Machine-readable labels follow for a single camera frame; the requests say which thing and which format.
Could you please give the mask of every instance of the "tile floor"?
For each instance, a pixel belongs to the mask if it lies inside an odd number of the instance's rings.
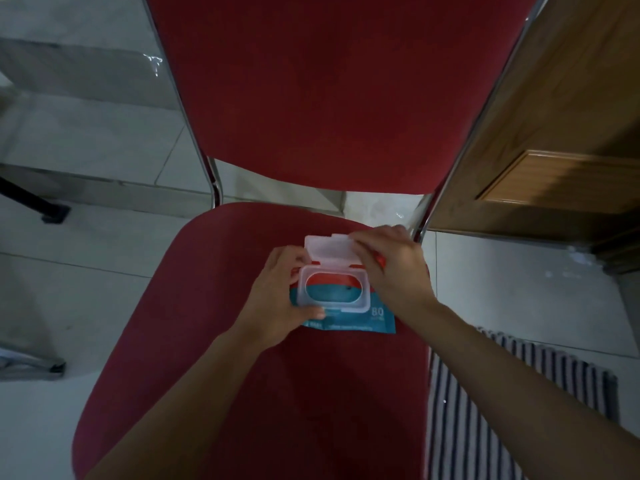
[[[70,444],[93,384],[172,238],[187,222],[73,204],[62,226],[0,200],[0,339],[64,357],[56,382],[0,383],[0,477],[72,478]],[[441,300],[466,320],[610,368],[640,435],[640,359],[613,282],[581,255],[428,233]]]

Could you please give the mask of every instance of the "red upholstery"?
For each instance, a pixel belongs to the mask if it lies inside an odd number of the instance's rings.
[[[233,203],[167,250],[87,402],[73,465],[83,478],[241,309],[270,250],[364,226],[307,210]],[[300,328],[254,366],[204,478],[420,478],[427,347],[396,335]]]
[[[535,0],[147,0],[210,157],[325,189],[430,193]]]

